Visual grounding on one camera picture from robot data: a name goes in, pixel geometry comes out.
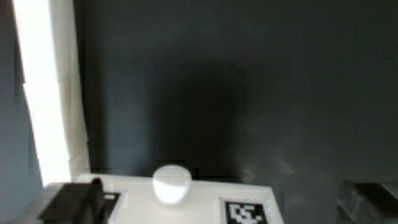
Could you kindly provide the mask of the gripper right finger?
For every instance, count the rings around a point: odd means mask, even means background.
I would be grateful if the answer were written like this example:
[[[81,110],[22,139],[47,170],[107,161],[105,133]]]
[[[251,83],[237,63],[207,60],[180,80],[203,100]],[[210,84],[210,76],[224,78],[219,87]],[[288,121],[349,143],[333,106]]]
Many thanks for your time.
[[[398,183],[342,183],[336,224],[398,224]]]

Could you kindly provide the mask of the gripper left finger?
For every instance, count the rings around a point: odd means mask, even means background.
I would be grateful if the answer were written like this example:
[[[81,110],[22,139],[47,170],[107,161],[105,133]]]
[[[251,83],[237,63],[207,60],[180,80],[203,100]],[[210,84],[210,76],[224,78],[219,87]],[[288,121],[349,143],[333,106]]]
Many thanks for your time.
[[[40,215],[43,224],[109,224],[118,194],[104,189],[104,181],[66,183]]]

